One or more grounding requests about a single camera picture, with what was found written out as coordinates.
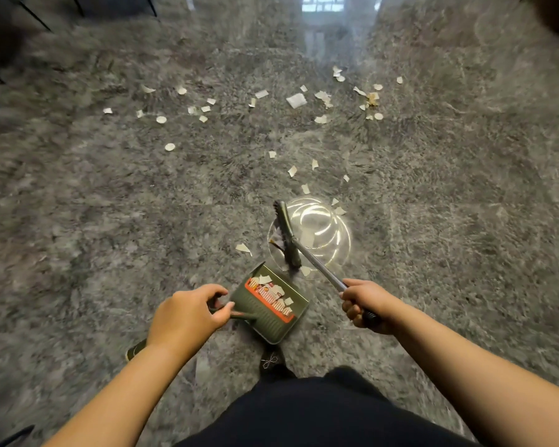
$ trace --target marble floor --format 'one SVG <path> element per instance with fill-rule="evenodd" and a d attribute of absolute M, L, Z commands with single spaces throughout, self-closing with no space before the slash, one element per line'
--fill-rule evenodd
<path fill-rule="evenodd" d="M 304 183 L 348 211 L 344 276 L 559 384 L 559 37 L 529 2 L 154 0 L 155 18 L 145 0 L 81 1 L 84 19 L 72 0 L 28 0 L 55 33 L 23 12 L 31 33 L 0 69 L 0 438 L 28 424 L 25 445 L 51 436 L 173 291 L 237 285 L 269 257 L 273 200 Z M 382 121 L 352 90 L 375 83 Z M 186 109 L 207 97 L 201 123 Z M 283 344 L 299 376 L 352 365 L 470 436 L 393 339 L 352 330 L 326 282 L 305 289 Z M 139 445 L 208 425 L 256 382 L 260 353 L 242 325 L 216 333 Z"/>

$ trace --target left hand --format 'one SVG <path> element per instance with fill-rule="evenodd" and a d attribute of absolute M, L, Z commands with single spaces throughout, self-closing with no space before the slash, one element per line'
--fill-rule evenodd
<path fill-rule="evenodd" d="M 211 298 L 227 294 L 227 289 L 217 284 L 177 291 L 157 308 L 149 328 L 147 346 L 162 346 L 173 354 L 188 355 L 188 360 L 230 319 L 233 302 L 215 314 L 210 314 L 207 307 Z"/>

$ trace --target black pants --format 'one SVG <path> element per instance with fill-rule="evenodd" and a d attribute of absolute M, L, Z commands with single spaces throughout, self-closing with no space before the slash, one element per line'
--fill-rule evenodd
<path fill-rule="evenodd" d="M 253 389 L 260 389 L 270 383 L 276 383 L 282 380 L 295 380 L 297 376 L 287 368 L 284 364 L 276 365 L 269 372 L 261 375 L 259 382 L 254 385 Z M 356 370 L 346 365 L 341 365 L 333 370 L 328 371 L 323 377 L 331 383 L 338 384 L 350 391 L 358 392 L 369 397 L 378 398 L 383 401 L 389 401 L 373 384 L 369 383 Z"/>

